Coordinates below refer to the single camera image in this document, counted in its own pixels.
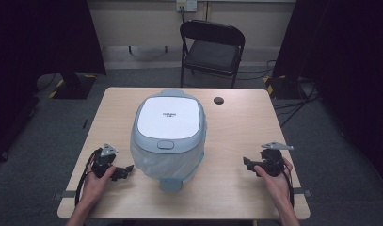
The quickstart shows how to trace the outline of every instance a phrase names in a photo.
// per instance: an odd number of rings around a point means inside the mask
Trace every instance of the dark backdrop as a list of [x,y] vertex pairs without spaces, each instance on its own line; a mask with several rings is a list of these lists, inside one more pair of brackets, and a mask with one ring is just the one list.
[[40,76],[105,74],[86,0],[0,0],[0,155],[37,99]]

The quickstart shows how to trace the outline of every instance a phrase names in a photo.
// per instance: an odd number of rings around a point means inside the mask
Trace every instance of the electrical outlet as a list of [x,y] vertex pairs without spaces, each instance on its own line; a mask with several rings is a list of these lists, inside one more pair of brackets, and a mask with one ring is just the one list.
[[187,11],[197,11],[197,0],[187,0]]
[[182,11],[181,7],[183,7],[183,11],[186,11],[187,0],[176,0],[176,10],[177,11]]

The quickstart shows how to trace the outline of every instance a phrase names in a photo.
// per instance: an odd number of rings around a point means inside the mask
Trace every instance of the hand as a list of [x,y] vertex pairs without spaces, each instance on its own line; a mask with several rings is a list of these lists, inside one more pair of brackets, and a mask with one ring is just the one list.
[[[290,177],[293,166],[286,158],[283,159],[286,166],[285,173],[287,173],[287,176]],[[297,219],[294,212],[293,206],[290,202],[290,191],[287,178],[285,178],[282,173],[277,177],[272,177],[259,166],[255,166],[254,169],[264,179],[266,188],[274,201],[274,205],[279,211],[279,217],[281,218],[282,226],[300,225],[299,220]]]
[[89,205],[94,205],[103,195],[105,185],[109,181],[112,174],[115,172],[116,167],[111,166],[106,170],[102,178],[98,178],[94,174],[94,172],[91,171],[91,166],[94,162],[94,159],[92,159],[90,162],[91,164],[88,165],[88,175],[85,179],[85,183],[83,186],[83,194],[80,199],[80,202],[85,202]]
[[[285,173],[287,173],[288,177],[290,176],[291,170],[293,169],[293,165],[286,159],[284,159],[285,166]],[[261,177],[264,179],[266,188],[268,192],[270,193],[271,197],[273,198],[273,201],[275,202],[275,205],[279,204],[279,201],[290,201],[290,194],[289,194],[289,187],[287,183],[287,179],[285,176],[280,173],[277,177],[272,177],[268,175],[263,168],[260,166],[255,166],[254,169],[256,172],[261,175]]]
[[102,178],[98,178],[92,171],[91,166],[94,162],[94,158],[91,159],[91,164],[88,165],[88,175],[86,176],[83,186],[82,198],[74,208],[74,211],[67,221],[67,226],[84,225],[84,222],[88,216],[88,212],[94,206],[95,203],[101,198],[104,192],[106,183],[109,178],[115,172],[115,167],[108,168]]

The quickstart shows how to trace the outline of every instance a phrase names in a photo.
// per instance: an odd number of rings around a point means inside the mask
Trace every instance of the chair leg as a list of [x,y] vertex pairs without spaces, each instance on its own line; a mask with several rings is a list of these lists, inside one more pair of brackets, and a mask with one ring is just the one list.
[[184,81],[184,66],[182,64],[182,72],[181,72],[181,77],[180,77],[180,87],[183,87],[183,81]]
[[236,76],[237,76],[237,74],[235,74],[235,75],[232,77],[232,81],[231,81],[231,88],[232,88],[232,89],[234,88],[234,85],[235,85],[235,79],[236,79]]

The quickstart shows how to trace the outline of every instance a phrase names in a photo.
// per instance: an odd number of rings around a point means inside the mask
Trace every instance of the black cable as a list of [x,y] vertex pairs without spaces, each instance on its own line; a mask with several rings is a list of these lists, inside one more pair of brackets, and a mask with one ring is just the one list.
[[277,115],[277,117],[278,117],[278,116],[281,116],[281,115],[288,115],[289,113],[295,111],[296,108],[297,108],[298,106],[300,106],[300,105],[303,105],[303,103],[298,103],[298,104],[296,104],[296,105],[292,105],[292,106],[295,106],[294,109],[291,109],[291,110],[289,110],[289,111],[287,111],[287,112],[279,113],[279,114]]
[[290,202],[291,202],[292,207],[294,207],[294,205],[295,205],[295,197],[294,197],[294,195],[295,194],[294,194],[294,186],[293,186],[293,183],[292,183],[291,171],[290,171],[290,169],[287,166],[285,166],[285,167],[290,172],[290,176],[288,177],[287,173],[285,173],[285,170],[282,171],[282,174],[285,176],[285,179],[287,181],[289,192],[290,192]]
[[100,149],[95,150],[91,154],[91,156],[89,157],[89,159],[88,159],[88,161],[86,163],[85,170],[83,171],[82,177],[80,178],[79,184],[77,185],[77,188],[76,188],[76,195],[74,196],[74,206],[76,206],[79,203],[80,192],[82,191],[83,183],[85,182],[86,176],[88,175],[88,166],[89,166],[89,164],[91,162],[91,159],[94,156],[94,154],[96,154],[99,150]]
[[[288,122],[288,121],[293,117],[293,115],[296,114],[296,112],[299,111],[304,105],[306,105],[308,102],[311,102],[311,101],[316,100],[316,99],[319,97],[319,95],[317,95],[317,96],[315,96],[314,98],[311,98],[312,95],[313,95],[313,93],[314,93],[314,91],[315,91],[315,87],[316,87],[315,84],[313,84],[313,88],[311,89],[311,93],[310,93],[309,96],[306,98],[306,100],[303,100],[303,99],[302,99],[302,102],[300,102],[299,104],[292,104],[292,105],[289,105],[289,106],[296,106],[296,108],[286,113],[286,114],[289,114],[290,112],[294,111],[294,112],[288,117],[288,119],[286,119],[285,122],[283,122],[283,123],[281,124],[281,126],[280,126],[281,128],[282,128],[282,126],[284,126],[285,123]],[[285,107],[289,107],[289,106],[284,105],[284,106],[276,107],[275,109],[285,108]]]
[[180,13],[182,14],[182,21],[184,23],[184,7],[180,7]]

